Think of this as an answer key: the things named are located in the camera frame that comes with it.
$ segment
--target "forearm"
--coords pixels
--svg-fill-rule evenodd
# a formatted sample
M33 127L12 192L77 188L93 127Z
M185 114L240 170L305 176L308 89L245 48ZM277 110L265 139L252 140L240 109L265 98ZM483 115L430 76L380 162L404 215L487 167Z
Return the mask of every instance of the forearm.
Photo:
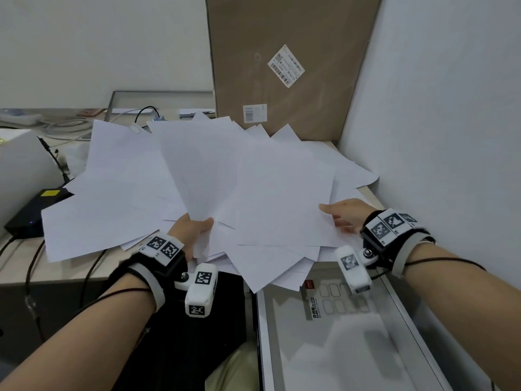
M107 292L147 288L127 274ZM110 390L155 310L152 294L123 292L75 317L0 384L0 391Z
M456 257L432 244L420 244L408 262ZM405 268L405 280L472 356L504 390L521 381L521 292L462 262L427 262Z

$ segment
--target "cardboard box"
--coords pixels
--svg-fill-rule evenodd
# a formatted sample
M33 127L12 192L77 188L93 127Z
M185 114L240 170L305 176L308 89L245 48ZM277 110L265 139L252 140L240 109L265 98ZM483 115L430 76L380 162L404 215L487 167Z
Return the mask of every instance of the cardboard box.
M218 116L270 135L290 124L302 140L338 140L380 0L206 2ZM284 45L297 64L277 75L268 62ZM262 104L267 121L262 109L245 115L243 106Z

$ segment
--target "person's leg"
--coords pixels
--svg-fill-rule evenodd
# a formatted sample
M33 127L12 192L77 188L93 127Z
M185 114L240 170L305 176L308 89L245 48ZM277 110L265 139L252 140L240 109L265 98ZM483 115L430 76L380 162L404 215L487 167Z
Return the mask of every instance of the person's leg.
M219 365L205 382L206 391L258 391L257 349L246 342Z

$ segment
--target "person's left hand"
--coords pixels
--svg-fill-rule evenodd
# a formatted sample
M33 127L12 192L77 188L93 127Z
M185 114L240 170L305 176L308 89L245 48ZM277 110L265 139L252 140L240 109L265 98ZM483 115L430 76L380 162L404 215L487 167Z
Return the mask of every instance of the person's left hand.
M194 243L199 235L212 229L213 225L213 218L208 218L204 221L192 221L188 213L186 213L173 224L167 234L175 237L185 245L183 251L185 252L186 261L189 261L193 258Z

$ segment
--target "black power adapter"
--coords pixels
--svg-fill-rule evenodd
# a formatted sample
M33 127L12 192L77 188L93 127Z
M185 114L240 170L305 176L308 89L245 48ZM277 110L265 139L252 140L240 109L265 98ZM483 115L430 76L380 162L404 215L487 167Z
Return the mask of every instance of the black power adapter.
M16 240L43 237L42 210L71 196L65 188L43 189L4 228Z

